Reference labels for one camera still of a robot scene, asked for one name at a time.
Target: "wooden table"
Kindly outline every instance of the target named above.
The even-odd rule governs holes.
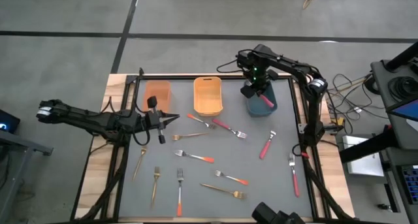
[[[109,76],[106,91],[103,97],[102,108],[105,107],[106,103],[108,102],[109,97],[112,97],[112,102],[114,106],[114,110],[120,109],[120,104],[122,101],[123,90],[125,87],[125,79],[127,75],[132,74],[111,74]],[[145,76],[164,76],[166,74],[145,74]],[[189,76],[189,75],[196,75],[196,74],[170,74],[171,76]],[[200,76],[213,76],[219,75],[216,74],[198,74]],[[224,74],[225,76],[232,75],[236,76],[237,74]],[[298,84],[294,83],[295,91],[296,91],[296,98],[298,101],[298,111],[301,117],[301,123],[306,123],[304,117],[304,111],[302,107],[302,100],[300,98],[300,91],[298,88]],[[132,92],[129,93],[128,103],[127,106],[131,105],[132,100]],[[330,123],[330,116],[329,111],[327,108],[327,104],[325,99],[323,99],[322,109],[321,109],[321,121],[324,124]],[[324,140],[328,140],[330,142],[335,142],[333,136],[325,135],[323,137]],[[105,144],[105,140],[99,136],[96,136],[93,139],[91,150],[102,146]],[[105,189],[106,179],[108,176],[109,164],[110,164],[110,157],[112,155],[112,147],[113,145],[107,145],[100,150],[97,150],[88,158],[88,162],[86,165],[86,171],[84,177],[82,178],[82,184],[80,184],[80,196],[78,202],[76,204],[75,210],[75,218],[82,217],[84,214],[88,212],[91,206],[95,203],[95,201],[99,198],[100,194]],[[122,154],[123,148],[119,149],[119,156]],[[344,176],[343,167],[341,164],[340,156],[338,153],[338,148],[336,146],[320,142],[317,145],[317,150],[319,153],[319,158],[321,162],[321,169],[325,181],[325,186],[331,195],[334,197],[335,201],[342,207],[342,209],[351,217],[354,217],[354,210],[351,203],[351,198],[349,196],[349,191],[347,188],[346,178]],[[315,168],[314,162],[310,159],[311,166]],[[314,193],[315,193],[315,201],[317,203],[318,209],[318,216],[324,217],[324,209],[321,202],[321,194],[314,186]],[[115,203],[115,193],[117,190],[117,185],[113,190],[112,194],[110,195],[110,204],[108,207],[108,217],[112,217],[113,210],[114,210],[114,203]],[[303,217],[306,221],[312,220],[308,217]],[[136,221],[136,222],[255,222],[253,219],[248,218],[234,218],[234,219],[207,219],[207,218],[188,218],[188,217],[173,217],[173,218],[123,218],[120,217],[119,221]]]

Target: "fork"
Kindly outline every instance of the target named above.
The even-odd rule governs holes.
[[[245,198],[247,198],[247,194],[245,194],[245,193],[243,193],[241,191],[228,191],[226,189],[214,187],[214,186],[208,185],[208,184],[201,184],[201,185],[203,185],[205,187],[209,187],[209,188],[215,189],[215,190],[218,190],[218,191],[223,191],[223,192],[226,192],[226,193],[230,193],[230,194],[232,194],[237,199],[245,199]]]
[[[176,155],[178,155],[178,156],[189,156],[189,157],[192,157],[192,158],[195,158],[195,159],[201,159],[201,160],[206,161],[206,162],[209,162],[209,163],[215,162],[215,159],[214,158],[211,158],[211,157],[201,157],[201,156],[197,156],[197,155],[191,155],[191,154],[186,153],[183,150],[176,150],[176,151],[174,151],[174,153]]]
[[[154,189],[152,190],[151,209],[154,207],[155,191],[157,190],[157,180],[159,178],[159,167],[154,168]]]
[[[298,178],[296,177],[296,172],[295,172],[295,155],[293,155],[292,152],[289,155],[289,166],[292,169],[293,188],[295,188],[295,195],[296,195],[296,197],[299,197]]]
[[[177,168],[177,180],[178,180],[178,204],[177,204],[177,216],[182,216],[182,182],[184,181],[183,169]]]
[[[218,176],[218,177],[226,177],[226,178],[232,179],[232,180],[234,180],[236,182],[239,182],[241,184],[248,185],[248,181],[247,180],[241,180],[241,179],[238,179],[238,178],[233,178],[231,176],[227,176],[226,174],[224,174],[223,172],[221,172],[219,170],[215,171],[215,175]]]
[[[233,132],[233,134],[235,134],[235,136],[239,137],[239,138],[247,138],[247,134],[240,132],[240,131],[235,131],[233,129],[231,129],[231,127],[229,127],[226,123],[223,123],[217,119],[213,119],[212,122],[216,123],[217,125],[221,126],[224,129],[228,129],[231,132]]]
[[[144,154],[146,153],[146,149],[147,149],[146,146],[141,148],[141,155],[139,155],[138,164],[137,164],[137,167],[135,169],[135,172],[133,173],[132,182],[135,180],[135,177],[137,176],[137,172],[138,172],[139,166],[141,166],[142,157],[144,157]]]
[[[216,125],[211,124],[211,123],[206,123],[205,121],[203,121],[203,120],[201,120],[201,119],[199,119],[199,118],[196,118],[196,117],[195,117],[195,116],[193,116],[192,114],[187,114],[187,116],[188,116],[189,118],[193,119],[193,120],[197,120],[197,121],[199,121],[199,122],[201,122],[201,123],[205,124],[205,125],[206,125],[209,129],[215,129],[215,128],[216,128]]]
[[[173,135],[172,139],[173,140],[180,140],[182,138],[186,138],[186,137],[191,137],[191,136],[200,136],[200,135],[207,135],[208,133],[193,133],[190,135]]]

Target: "concrete floor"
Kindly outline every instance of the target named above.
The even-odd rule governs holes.
[[[0,31],[121,33],[132,0],[0,0]],[[418,38],[418,0],[138,0],[131,33],[277,35],[300,37]],[[22,119],[18,134],[54,147],[36,156],[24,189],[35,198],[16,203],[11,223],[67,221],[91,137],[67,125],[46,125],[35,117],[39,101],[98,110],[119,38],[0,37],[0,108]],[[238,50],[260,41],[128,39],[119,73],[215,72]],[[261,42],[273,51],[318,67],[331,80],[337,73],[364,76],[370,62],[390,59],[410,44]],[[374,105],[380,97],[370,94]],[[350,99],[366,104],[364,93]],[[373,112],[384,116],[384,110]],[[378,133],[385,119],[365,112],[354,133]],[[361,220],[407,223],[404,212],[375,208],[387,202],[382,184],[348,176],[356,216]]]

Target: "silverware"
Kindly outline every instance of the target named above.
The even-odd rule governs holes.
[[[264,145],[264,148],[261,150],[260,159],[264,159],[264,156],[267,153],[268,147],[270,146],[270,143],[272,142],[273,136],[276,136],[276,132],[271,130],[270,131],[270,138],[267,140],[266,144]]]
[[[187,116],[188,116],[189,118],[193,119],[193,120],[197,120],[197,121],[199,121],[199,122],[201,122],[201,123],[205,124],[205,125],[206,125],[209,129],[215,129],[215,128],[216,128],[216,125],[211,124],[211,123],[206,123],[205,121],[203,121],[203,120],[201,120],[201,119],[199,119],[199,118],[196,118],[196,117],[195,117],[195,116],[193,116],[192,114],[187,114]]]
[[[178,204],[177,204],[177,216],[182,216],[182,182],[184,181],[183,169],[177,168],[177,180],[178,180]]]
[[[235,131],[233,129],[231,129],[231,127],[229,127],[226,123],[223,123],[217,119],[213,119],[212,122],[216,123],[217,125],[221,126],[224,129],[228,129],[231,132],[233,132],[233,134],[235,134],[235,136],[239,137],[239,138],[247,138],[247,134],[240,132],[240,131]]]
[[[152,190],[151,209],[154,207],[155,191],[157,190],[157,180],[159,178],[159,167],[154,168],[154,189]]]
[[[295,188],[295,195],[296,197],[299,197],[298,178],[296,177],[296,172],[295,172],[295,155],[293,155],[293,153],[290,153],[289,155],[289,166],[292,169],[293,187]]]
[[[236,181],[236,182],[239,182],[239,183],[241,183],[241,184],[248,185],[248,181],[247,181],[247,180],[242,180],[242,179],[238,179],[238,178],[233,178],[233,177],[231,177],[231,176],[228,176],[228,175],[224,174],[223,172],[221,172],[221,171],[219,171],[219,170],[215,171],[215,175],[216,175],[216,176],[219,176],[219,177],[226,177],[226,178],[232,179],[232,180],[234,180],[234,181]]]
[[[186,153],[185,151],[182,151],[182,150],[176,150],[176,151],[174,151],[174,153],[178,156],[188,156],[188,157],[192,157],[192,158],[195,158],[195,159],[201,159],[201,160],[209,162],[209,163],[213,163],[215,161],[214,158],[191,155],[191,154],[188,154],[188,153]]]
[[[182,138],[187,138],[187,137],[191,137],[191,136],[200,136],[200,135],[207,135],[208,133],[193,133],[190,135],[173,135],[172,139],[173,140],[180,140]]]
[[[214,187],[214,186],[208,185],[208,184],[201,184],[201,185],[203,185],[205,187],[209,187],[209,188],[215,189],[215,190],[218,190],[218,191],[223,191],[223,192],[226,192],[226,193],[230,193],[230,194],[232,194],[237,199],[245,199],[245,198],[247,198],[247,194],[245,194],[245,193],[243,193],[241,191],[228,191],[226,189]]]
[[[138,164],[137,164],[137,167],[136,167],[136,169],[135,169],[135,172],[133,173],[132,182],[135,180],[135,177],[137,176],[137,172],[138,172],[139,166],[141,166],[142,157],[143,157],[143,156],[144,156],[144,154],[146,153],[146,149],[147,149],[147,147],[146,147],[146,146],[143,146],[143,147],[141,148],[141,155],[139,155]]]

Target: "orange plastic basket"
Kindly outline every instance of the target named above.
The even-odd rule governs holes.
[[[201,116],[217,116],[222,107],[222,81],[218,77],[199,77],[193,83],[195,110]]]
[[[145,94],[142,100],[142,109],[148,110],[147,99],[157,97],[157,109],[170,112],[171,86],[166,80],[148,80],[145,84]]]

